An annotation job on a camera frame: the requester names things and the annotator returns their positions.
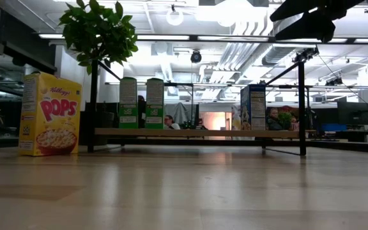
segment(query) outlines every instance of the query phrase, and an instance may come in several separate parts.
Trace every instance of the security camera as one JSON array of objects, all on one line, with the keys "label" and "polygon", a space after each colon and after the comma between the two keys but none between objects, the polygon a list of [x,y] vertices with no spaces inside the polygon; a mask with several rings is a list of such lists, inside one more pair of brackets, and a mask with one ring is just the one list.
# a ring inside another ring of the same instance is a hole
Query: security camera
[{"label": "security camera", "polygon": [[194,50],[191,55],[191,62],[192,63],[199,63],[203,57],[201,56],[198,50]]}]

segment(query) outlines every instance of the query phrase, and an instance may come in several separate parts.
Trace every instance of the green leaves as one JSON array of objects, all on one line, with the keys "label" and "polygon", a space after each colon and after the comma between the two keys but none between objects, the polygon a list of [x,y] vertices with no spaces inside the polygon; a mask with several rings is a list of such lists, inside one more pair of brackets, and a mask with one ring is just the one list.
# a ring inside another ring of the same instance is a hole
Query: green leaves
[{"label": "green leaves", "polygon": [[121,6],[119,2],[116,2],[116,14],[119,19],[123,17],[123,7]]},{"label": "green leaves", "polygon": [[100,6],[97,0],[90,0],[89,4],[83,0],[76,2],[79,7],[68,4],[69,10],[60,18],[60,24],[65,25],[63,36],[67,48],[78,53],[76,59],[89,75],[92,61],[103,61],[108,67],[111,63],[123,65],[139,50],[135,45],[135,27],[130,23],[132,16],[123,16],[119,2],[116,12]]}]

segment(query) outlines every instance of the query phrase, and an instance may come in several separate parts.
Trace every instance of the bowl of cereal image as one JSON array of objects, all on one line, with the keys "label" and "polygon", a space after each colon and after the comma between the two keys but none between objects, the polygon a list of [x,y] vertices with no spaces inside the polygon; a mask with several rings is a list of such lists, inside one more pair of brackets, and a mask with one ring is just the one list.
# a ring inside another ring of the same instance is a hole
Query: bowl of cereal image
[{"label": "bowl of cereal image", "polygon": [[42,155],[69,154],[77,143],[76,135],[62,128],[47,130],[36,138]]}]

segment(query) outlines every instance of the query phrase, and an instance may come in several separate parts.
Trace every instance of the wooden floor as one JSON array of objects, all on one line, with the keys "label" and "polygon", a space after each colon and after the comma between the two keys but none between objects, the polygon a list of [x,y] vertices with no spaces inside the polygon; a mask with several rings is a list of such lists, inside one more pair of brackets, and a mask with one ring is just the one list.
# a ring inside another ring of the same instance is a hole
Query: wooden floor
[{"label": "wooden floor", "polygon": [[34,158],[0,149],[0,229],[368,230],[368,153],[132,146]]}]

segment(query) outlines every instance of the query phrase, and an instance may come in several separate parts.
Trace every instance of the yellow cereal box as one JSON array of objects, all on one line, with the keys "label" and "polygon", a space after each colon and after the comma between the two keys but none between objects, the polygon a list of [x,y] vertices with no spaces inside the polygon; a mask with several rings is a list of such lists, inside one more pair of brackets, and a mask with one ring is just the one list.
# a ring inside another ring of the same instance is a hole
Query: yellow cereal box
[{"label": "yellow cereal box", "polygon": [[24,78],[19,153],[47,156],[78,151],[82,86],[43,72]]}]

